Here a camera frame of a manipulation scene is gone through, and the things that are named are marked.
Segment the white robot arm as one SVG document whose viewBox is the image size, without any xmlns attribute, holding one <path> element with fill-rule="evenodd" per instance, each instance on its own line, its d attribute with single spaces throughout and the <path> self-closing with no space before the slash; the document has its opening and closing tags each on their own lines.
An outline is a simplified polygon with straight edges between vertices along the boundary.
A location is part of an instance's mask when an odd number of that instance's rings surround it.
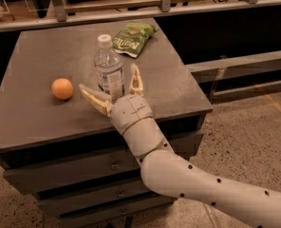
<svg viewBox="0 0 281 228">
<path fill-rule="evenodd" d="M 129 93 L 115 103 L 86 85 L 79 89 L 124 137 L 145 186 L 166 197 L 206 203 L 252 228 L 281 228 L 281 193 L 209 174 L 177 155 L 143 97 L 137 65 L 131 66 L 131 74 Z"/>
</svg>

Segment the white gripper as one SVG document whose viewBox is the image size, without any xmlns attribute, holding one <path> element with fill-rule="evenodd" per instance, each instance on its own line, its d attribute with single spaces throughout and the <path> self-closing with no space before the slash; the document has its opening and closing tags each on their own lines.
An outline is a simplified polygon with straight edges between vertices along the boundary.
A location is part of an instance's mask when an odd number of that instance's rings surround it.
<svg viewBox="0 0 281 228">
<path fill-rule="evenodd" d="M 143 96 L 143 82 L 139 67 L 130 67 L 131 80 L 129 93 L 119 98 L 114 105 L 111 96 L 103 91 L 94 90 L 79 84 L 83 97 L 104 116 L 110 115 L 110 121 L 122 135 L 130 126 L 145 118 L 152 118 L 153 111 Z"/>
</svg>

